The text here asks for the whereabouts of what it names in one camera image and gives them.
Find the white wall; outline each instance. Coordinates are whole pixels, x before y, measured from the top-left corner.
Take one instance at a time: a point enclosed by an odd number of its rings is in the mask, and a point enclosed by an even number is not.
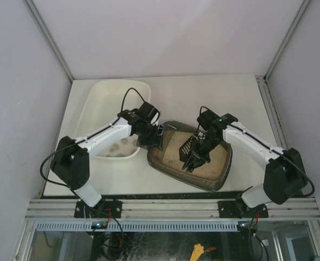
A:
[[[320,0],[312,1],[270,84],[291,145],[300,150],[320,207]]]
[[[303,0],[35,0],[76,79],[265,74]]]
[[[0,1],[0,260],[10,260],[70,84],[20,0]]]

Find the plastic container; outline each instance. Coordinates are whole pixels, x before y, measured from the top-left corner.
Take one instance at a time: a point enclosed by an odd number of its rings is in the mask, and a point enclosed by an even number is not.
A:
[[[147,159],[154,169],[206,191],[217,191],[225,183],[232,161],[231,145],[222,141],[210,152],[211,162],[195,169],[192,173],[181,170],[179,148],[195,133],[196,128],[168,121],[164,123],[163,149],[149,148]]]
[[[150,87],[136,80],[112,79],[96,83],[90,91],[79,118],[75,137],[84,136],[110,123],[120,112],[121,102],[129,88],[135,88],[150,101]],[[135,91],[129,91],[125,99],[124,109],[139,108],[143,101]],[[101,151],[97,157],[103,159],[128,159],[135,156],[140,148],[137,147],[137,135],[119,140],[111,147]]]

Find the brown tray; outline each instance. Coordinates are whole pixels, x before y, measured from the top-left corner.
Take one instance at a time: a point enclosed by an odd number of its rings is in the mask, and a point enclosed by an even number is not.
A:
[[[179,147],[193,134],[196,128],[178,121],[164,123],[163,150],[148,148],[147,159],[154,169],[206,191],[217,191],[225,183],[232,160],[230,144],[222,141],[210,153],[211,162],[192,173],[181,170]]]

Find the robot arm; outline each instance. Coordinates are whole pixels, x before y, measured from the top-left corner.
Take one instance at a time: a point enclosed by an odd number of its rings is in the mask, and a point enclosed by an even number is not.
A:
[[[183,169],[192,172],[196,167],[210,162],[212,151],[222,140],[233,144],[253,158],[265,171],[264,182],[244,191],[239,200],[248,208],[267,202],[283,204],[307,185],[300,154],[274,147],[248,131],[230,114],[219,117],[211,110],[200,114],[198,122],[206,131],[194,134],[180,148]]]
[[[161,148],[163,126],[158,125],[160,112],[144,102],[139,109],[124,110],[111,123],[95,132],[71,139],[63,137],[51,163],[51,170],[88,206],[95,206],[101,194],[90,177],[90,159],[116,141],[138,134],[140,146]]]

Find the white table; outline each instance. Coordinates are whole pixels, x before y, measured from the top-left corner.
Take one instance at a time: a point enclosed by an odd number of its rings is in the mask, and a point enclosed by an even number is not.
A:
[[[161,122],[177,120],[197,126],[199,108],[205,105],[218,115],[230,113],[252,132],[276,145],[269,119],[253,74],[214,74],[133,78],[151,88],[151,103],[161,113]],[[59,139],[72,138],[79,116],[91,88],[100,80],[75,80],[72,85]],[[203,192],[151,168],[146,150],[133,158],[118,161],[93,159],[90,179],[104,195]],[[228,178],[220,191],[244,190],[263,182],[262,169],[233,146],[233,159]],[[61,182],[52,172],[49,179]],[[44,196],[73,195],[65,187],[47,183]]]

